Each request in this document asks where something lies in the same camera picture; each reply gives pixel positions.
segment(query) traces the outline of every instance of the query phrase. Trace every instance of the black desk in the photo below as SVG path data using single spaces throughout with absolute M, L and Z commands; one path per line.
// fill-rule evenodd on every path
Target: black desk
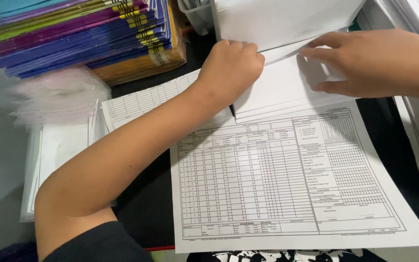
M 117 98 L 160 85 L 201 68 L 213 36 L 188 35 L 188 62 L 171 72 L 113 87 Z M 358 99 L 371 141 L 387 172 L 419 218 L 419 172 L 392 98 Z M 174 245 L 174 220 L 169 151 L 156 159 L 117 199 L 114 211 L 127 232 L 144 248 Z

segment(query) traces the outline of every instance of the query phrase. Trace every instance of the pen holder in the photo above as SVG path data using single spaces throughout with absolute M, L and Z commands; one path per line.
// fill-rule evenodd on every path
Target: pen holder
M 214 28 L 211 4 L 202 5 L 188 10 L 186 5 L 183 3 L 183 0 L 177 0 L 177 3 L 179 5 L 179 9 L 187 16 L 197 34 L 206 35 L 208 34 L 208 31 Z

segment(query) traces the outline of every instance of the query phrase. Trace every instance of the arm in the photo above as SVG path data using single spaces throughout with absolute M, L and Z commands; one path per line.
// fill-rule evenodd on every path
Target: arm
M 357 98 L 419 98 L 418 34 L 396 29 L 327 33 L 300 53 L 335 68 L 347 79 L 323 82 L 312 87 L 316 91 Z
M 109 203 L 171 144 L 233 103 L 258 79 L 263 66 L 256 45 L 243 48 L 239 42 L 219 42 L 187 90 L 51 174 L 35 200 L 40 260 L 85 231 L 115 221 Z

